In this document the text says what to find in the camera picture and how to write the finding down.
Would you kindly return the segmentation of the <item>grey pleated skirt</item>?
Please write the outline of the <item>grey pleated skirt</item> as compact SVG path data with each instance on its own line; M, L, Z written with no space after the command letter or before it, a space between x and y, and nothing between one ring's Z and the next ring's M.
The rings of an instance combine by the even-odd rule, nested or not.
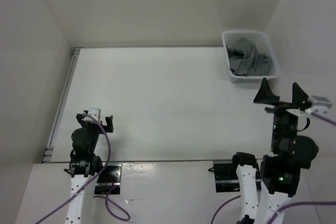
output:
M256 45L247 38L241 38L231 47L226 47L229 69L235 76L266 76L272 59L259 53Z

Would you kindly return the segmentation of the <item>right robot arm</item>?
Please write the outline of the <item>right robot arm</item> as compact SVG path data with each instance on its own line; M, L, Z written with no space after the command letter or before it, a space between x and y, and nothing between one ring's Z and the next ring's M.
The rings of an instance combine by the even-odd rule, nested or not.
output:
M297 83L292 85L292 101L281 102L263 78L254 98L273 114L271 152L260 164L253 154L237 152L230 173L238 178L242 209L238 223L282 223L281 207L297 192L302 169L309 169L319 148L309 137L299 136L298 117L289 112L308 103L308 95Z

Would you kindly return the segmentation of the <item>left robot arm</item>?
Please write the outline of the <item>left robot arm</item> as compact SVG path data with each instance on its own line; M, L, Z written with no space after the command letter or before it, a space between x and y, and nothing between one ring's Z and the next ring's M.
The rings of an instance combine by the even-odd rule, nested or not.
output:
M95 152L100 135L113 132L113 116L106 117L106 125L100 120L101 110L89 108L76 119L80 128L71 135L69 174L71 191L65 223L90 223L96 182L104 177L104 165Z

